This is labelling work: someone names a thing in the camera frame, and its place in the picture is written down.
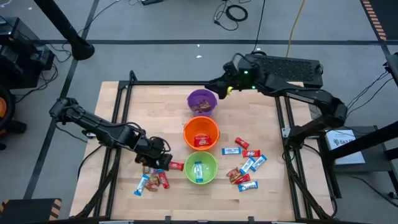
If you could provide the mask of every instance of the orange bowl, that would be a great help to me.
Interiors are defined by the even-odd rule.
[[[208,135],[211,145],[195,147],[196,136]],[[189,147],[197,151],[206,151],[215,146],[220,138],[220,131],[215,121],[206,116],[197,116],[188,121],[183,130],[184,140]]]

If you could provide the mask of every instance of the wooden table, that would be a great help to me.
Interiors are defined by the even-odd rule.
[[[98,116],[111,120],[118,82],[103,82],[95,110]],[[137,122],[147,131],[147,136],[160,136],[172,147],[173,160],[184,162],[193,153],[184,142],[183,125],[192,118],[187,106],[187,96],[202,86],[133,86],[127,121]],[[297,125],[310,121],[308,105],[291,100],[294,120]],[[113,203],[112,219],[164,220],[248,220],[256,221],[294,220],[292,199],[284,161],[275,99],[256,91],[233,92],[212,114],[221,131],[219,143],[211,149],[218,160],[216,178],[206,185],[191,183],[184,172],[167,172],[170,188],[160,186],[158,192],[145,190],[141,197],[135,191],[141,177],[142,166],[134,162],[135,153],[123,150],[118,182]],[[242,155],[221,155],[222,147],[234,147],[236,137],[249,142],[250,149],[260,149],[268,160],[257,172],[249,171],[253,180],[258,180],[257,190],[239,192],[231,185],[226,173],[241,167],[246,159]],[[315,140],[306,144],[317,149]],[[98,142],[89,140],[86,155],[98,147]],[[70,215],[76,215],[98,188],[104,152],[97,152],[83,166],[73,200]],[[323,209],[333,213],[321,159],[312,151],[301,150],[302,161],[309,191]],[[297,188],[301,216],[305,216],[302,196]],[[104,214],[106,196],[102,203]]]

